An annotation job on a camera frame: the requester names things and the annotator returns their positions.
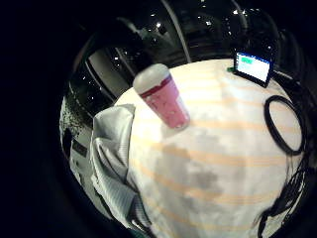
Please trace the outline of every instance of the table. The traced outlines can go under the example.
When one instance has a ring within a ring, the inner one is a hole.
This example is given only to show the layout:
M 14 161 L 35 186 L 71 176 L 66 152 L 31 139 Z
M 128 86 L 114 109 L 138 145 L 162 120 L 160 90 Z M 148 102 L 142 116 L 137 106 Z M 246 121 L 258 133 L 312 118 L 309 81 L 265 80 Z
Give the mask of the table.
M 159 238 L 257 237 L 257 217 L 301 158 L 287 157 L 264 121 L 265 100 L 287 94 L 273 80 L 262 88 L 228 72 L 232 65 L 232 59 L 212 59 L 170 70 L 191 117 L 184 130 L 166 127 L 133 88 L 116 103 L 136 106 L 129 176 Z M 297 148 L 295 115 L 276 102 L 270 111 L 285 141 Z M 283 215 L 268 220 L 264 237 Z

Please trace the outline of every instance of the cord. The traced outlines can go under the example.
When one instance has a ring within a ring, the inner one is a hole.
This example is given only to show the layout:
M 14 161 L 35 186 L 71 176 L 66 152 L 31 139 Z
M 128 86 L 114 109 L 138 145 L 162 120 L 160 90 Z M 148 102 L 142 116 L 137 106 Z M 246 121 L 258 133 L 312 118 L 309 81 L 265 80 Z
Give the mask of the cord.
M 279 101 L 282 102 L 284 104 L 286 104 L 290 109 L 292 109 L 294 111 L 294 113 L 297 116 L 298 122 L 299 122 L 299 126 L 300 126 L 300 130 L 301 130 L 301 143 L 300 146 L 297 150 L 293 150 L 292 148 L 290 148 L 287 143 L 284 141 L 284 139 L 280 136 L 278 130 L 276 129 L 271 116 L 270 116 L 270 112 L 269 112 L 269 105 L 273 102 L 273 101 Z M 282 96 L 278 96 L 278 95 L 274 95 L 272 97 L 270 97 L 264 105 L 264 119 L 266 121 L 266 125 L 267 128 L 271 134 L 271 136 L 273 137 L 273 139 L 275 140 L 275 142 L 277 143 L 277 145 L 284 150 L 284 152 L 288 155 L 288 156 L 297 156 L 300 153 L 303 152 L 305 144 L 306 144 L 306 138 L 307 138 L 307 132 L 306 132 L 306 127 L 304 124 L 304 120 L 301 116 L 300 110 L 295 107 L 289 100 L 287 100 L 286 98 L 282 97 Z
M 283 138 L 278 133 L 278 130 L 276 129 L 269 112 L 269 106 L 273 101 L 278 101 L 286 104 L 290 109 L 294 111 L 294 113 L 297 116 L 299 126 L 301 129 L 301 143 L 297 150 L 291 149 L 287 143 L 283 140 Z M 295 107 L 289 100 L 282 96 L 274 95 L 270 97 L 264 104 L 264 119 L 266 121 L 268 130 L 270 134 L 272 135 L 273 139 L 277 143 L 277 145 L 284 150 L 284 152 L 288 156 L 296 156 L 300 153 L 304 152 L 304 156 L 302 160 L 300 161 L 295 174 L 292 175 L 288 183 L 284 186 L 281 195 L 279 198 L 274 202 L 274 205 L 268 209 L 266 209 L 262 213 L 262 219 L 260 221 L 259 229 L 258 229 L 258 237 L 262 238 L 263 231 L 266 225 L 267 218 L 269 216 L 275 216 L 277 214 L 280 214 L 281 212 L 288 209 L 283 221 L 282 225 L 285 223 L 285 221 L 289 217 L 289 212 L 291 211 L 293 205 L 297 201 L 299 195 L 301 194 L 302 190 L 304 189 L 304 180 L 306 172 L 308 171 L 308 158 L 311 154 L 311 150 L 307 151 L 306 144 L 308 141 L 307 138 L 307 132 L 306 132 L 306 125 L 304 123 L 303 118 L 301 117 L 300 110 L 298 107 Z

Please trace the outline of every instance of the round table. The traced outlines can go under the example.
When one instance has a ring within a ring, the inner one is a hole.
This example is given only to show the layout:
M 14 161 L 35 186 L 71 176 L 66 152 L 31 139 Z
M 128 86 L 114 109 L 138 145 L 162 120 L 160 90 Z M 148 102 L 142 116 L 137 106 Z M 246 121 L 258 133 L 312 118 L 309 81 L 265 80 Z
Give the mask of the round table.
M 264 121 L 265 100 L 288 98 L 284 90 L 273 80 L 262 88 L 236 76 L 227 71 L 232 65 L 212 59 L 170 70 L 191 118 L 184 130 L 165 126 L 133 88 L 116 103 L 136 106 L 129 176 L 159 238 L 257 237 L 261 213 L 301 158 L 287 157 Z M 286 142 L 298 147 L 295 115 L 280 103 L 270 111 Z M 268 219 L 264 237 L 284 215 Z

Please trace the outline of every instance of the drink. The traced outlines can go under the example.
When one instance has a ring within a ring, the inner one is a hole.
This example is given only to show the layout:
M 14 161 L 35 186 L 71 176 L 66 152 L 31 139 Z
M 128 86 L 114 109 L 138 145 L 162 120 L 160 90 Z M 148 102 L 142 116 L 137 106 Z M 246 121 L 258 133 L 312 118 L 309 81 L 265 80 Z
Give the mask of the drink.
M 169 128 L 183 128 L 189 124 L 189 114 L 164 64 L 157 63 L 140 72 L 133 86 Z

